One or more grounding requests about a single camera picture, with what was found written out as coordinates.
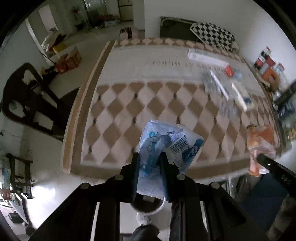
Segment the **black white checkered cushion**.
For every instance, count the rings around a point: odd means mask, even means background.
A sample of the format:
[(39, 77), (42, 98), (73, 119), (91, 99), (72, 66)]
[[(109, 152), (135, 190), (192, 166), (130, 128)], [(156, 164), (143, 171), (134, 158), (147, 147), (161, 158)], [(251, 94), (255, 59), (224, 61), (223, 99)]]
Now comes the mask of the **black white checkered cushion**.
[(190, 26), (190, 31), (198, 40), (211, 47), (223, 49), (235, 54), (240, 51), (240, 47), (234, 35), (217, 25), (212, 23), (193, 23)]

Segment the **blue white plastic wrapper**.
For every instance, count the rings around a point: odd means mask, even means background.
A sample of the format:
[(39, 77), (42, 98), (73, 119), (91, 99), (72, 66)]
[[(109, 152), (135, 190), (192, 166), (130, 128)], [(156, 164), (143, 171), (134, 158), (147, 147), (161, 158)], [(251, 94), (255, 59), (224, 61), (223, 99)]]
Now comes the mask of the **blue white plastic wrapper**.
[(204, 138), (188, 128), (150, 120), (140, 138), (140, 171), (137, 193), (163, 199), (165, 196), (158, 159), (165, 153), (168, 163), (186, 173), (204, 143)]

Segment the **white trash bin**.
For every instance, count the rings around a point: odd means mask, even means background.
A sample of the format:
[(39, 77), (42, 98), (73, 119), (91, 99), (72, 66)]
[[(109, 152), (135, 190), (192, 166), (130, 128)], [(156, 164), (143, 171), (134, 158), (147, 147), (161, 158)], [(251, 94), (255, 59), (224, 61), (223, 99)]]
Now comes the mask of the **white trash bin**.
[(156, 197), (136, 193), (135, 199), (131, 203), (131, 206), (138, 212), (146, 214), (155, 214), (164, 207), (165, 202), (165, 197), (163, 199), (159, 199)]

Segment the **black chair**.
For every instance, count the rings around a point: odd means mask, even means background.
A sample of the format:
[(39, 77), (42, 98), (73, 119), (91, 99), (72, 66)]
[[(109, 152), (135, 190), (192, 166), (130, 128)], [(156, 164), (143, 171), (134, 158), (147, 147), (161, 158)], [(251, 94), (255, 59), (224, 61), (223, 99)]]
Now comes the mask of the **black chair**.
[[(55, 102), (56, 106), (53, 106), (41, 94), (34, 92), (32, 87), (23, 82), (27, 71), (33, 75), (37, 86), (44, 88), (44, 92)], [(29, 62), (24, 63), (12, 73), (4, 86), (1, 111), (8, 119), (14, 122), (62, 141), (72, 102), (68, 101), (67, 95), (58, 98), (47, 85), (43, 85), (42, 81), (42, 77), (34, 66)], [(24, 116), (18, 116), (10, 110), (10, 105), (13, 102), (21, 105)], [(53, 126), (46, 128), (34, 121), (36, 113), (49, 118), (53, 122)]]

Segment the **orange snack bag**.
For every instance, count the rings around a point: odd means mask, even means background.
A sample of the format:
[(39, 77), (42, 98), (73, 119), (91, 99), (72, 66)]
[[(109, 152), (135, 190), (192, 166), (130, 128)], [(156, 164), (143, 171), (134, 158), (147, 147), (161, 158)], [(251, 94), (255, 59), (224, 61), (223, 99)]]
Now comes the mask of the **orange snack bag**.
[(274, 159), (276, 150), (274, 148), (274, 128), (271, 125), (248, 125), (247, 126), (247, 149), (250, 153), (250, 165), (248, 173), (259, 177), (269, 171), (259, 164), (259, 154)]

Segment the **orange blue small box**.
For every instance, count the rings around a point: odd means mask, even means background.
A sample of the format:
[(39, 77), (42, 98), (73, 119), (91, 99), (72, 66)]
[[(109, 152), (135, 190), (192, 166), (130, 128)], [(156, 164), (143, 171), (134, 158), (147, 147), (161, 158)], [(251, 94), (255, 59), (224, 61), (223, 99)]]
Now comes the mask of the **orange blue small box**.
[(229, 78), (235, 78), (235, 79), (242, 79), (242, 73), (239, 69), (236, 68), (232, 68), (230, 65), (228, 65), (225, 68), (225, 74), (229, 77)]

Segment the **brown diamond pattern rug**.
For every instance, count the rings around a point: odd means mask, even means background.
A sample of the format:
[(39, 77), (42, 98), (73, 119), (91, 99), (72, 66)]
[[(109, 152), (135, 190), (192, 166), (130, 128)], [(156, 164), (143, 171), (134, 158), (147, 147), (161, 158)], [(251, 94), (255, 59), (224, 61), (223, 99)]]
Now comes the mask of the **brown diamond pattern rug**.
[[(223, 96), (206, 92), (202, 81), (211, 67), (191, 61), (189, 49), (210, 53), (239, 70), (254, 109), (245, 112), (233, 100), (237, 115), (222, 114)], [(110, 41), (78, 91), (64, 135), (62, 170), (97, 179), (113, 176), (131, 161), (150, 120), (177, 123), (204, 138), (187, 171), (191, 178), (246, 171), (250, 124), (272, 125), (275, 149), (278, 154), (284, 151), (272, 102), (242, 57), (192, 41)]]

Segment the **cardboard boxes pile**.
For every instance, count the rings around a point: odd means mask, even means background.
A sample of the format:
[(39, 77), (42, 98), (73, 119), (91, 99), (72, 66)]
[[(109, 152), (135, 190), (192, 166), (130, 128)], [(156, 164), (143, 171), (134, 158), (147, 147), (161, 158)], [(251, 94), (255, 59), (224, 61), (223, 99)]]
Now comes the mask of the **cardboard boxes pile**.
[(41, 44), (42, 49), (47, 54), (56, 58), (51, 60), (59, 73), (66, 73), (69, 70), (78, 68), (82, 57), (76, 45), (67, 45), (65, 43), (66, 34), (62, 34), (57, 28), (51, 28), (49, 35)]

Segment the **silver pill blister pack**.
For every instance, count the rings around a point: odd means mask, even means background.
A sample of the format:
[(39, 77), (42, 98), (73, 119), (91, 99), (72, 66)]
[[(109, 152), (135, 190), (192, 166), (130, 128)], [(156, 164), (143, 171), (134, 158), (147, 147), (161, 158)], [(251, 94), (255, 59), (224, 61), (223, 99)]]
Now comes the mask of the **silver pill blister pack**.
[(211, 76), (210, 72), (203, 72), (201, 75), (201, 81), (204, 84), (205, 92), (207, 94), (221, 95), (221, 90), (216, 84), (214, 78)]

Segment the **white Doctor toothpaste box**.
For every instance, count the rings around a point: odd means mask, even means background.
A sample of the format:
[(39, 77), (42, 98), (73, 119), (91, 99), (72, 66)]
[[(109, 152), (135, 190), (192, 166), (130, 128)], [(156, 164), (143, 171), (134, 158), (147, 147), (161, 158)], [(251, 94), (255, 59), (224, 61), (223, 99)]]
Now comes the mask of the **white Doctor toothpaste box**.
[(201, 62), (207, 65), (215, 65), (222, 68), (226, 68), (230, 65), (229, 62), (221, 60), (217, 57), (213, 57), (208, 52), (202, 50), (189, 49), (187, 51), (187, 56), (190, 60)]

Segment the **white medicine box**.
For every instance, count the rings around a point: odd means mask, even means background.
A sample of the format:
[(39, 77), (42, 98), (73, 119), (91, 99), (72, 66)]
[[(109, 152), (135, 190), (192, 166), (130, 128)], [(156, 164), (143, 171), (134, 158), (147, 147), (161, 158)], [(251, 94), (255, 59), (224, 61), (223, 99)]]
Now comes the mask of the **white medicine box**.
[(225, 99), (229, 101), (231, 99), (231, 93), (229, 91), (229, 84), (226, 76), (213, 70), (210, 70), (209, 73), (215, 81), (217, 87), (220, 89), (220, 92), (224, 95)]

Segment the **white open carton box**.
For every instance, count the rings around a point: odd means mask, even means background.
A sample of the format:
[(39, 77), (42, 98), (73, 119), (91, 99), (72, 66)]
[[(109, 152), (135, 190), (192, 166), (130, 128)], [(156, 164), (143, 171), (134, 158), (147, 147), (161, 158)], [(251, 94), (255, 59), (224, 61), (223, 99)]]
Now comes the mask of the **white open carton box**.
[(254, 109), (254, 104), (252, 102), (251, 96), (246, 90), (246, 88), (238, 81), (231, 82), (231, 86), (236, 92), (237, 101), (242, 107), (244, 112)]

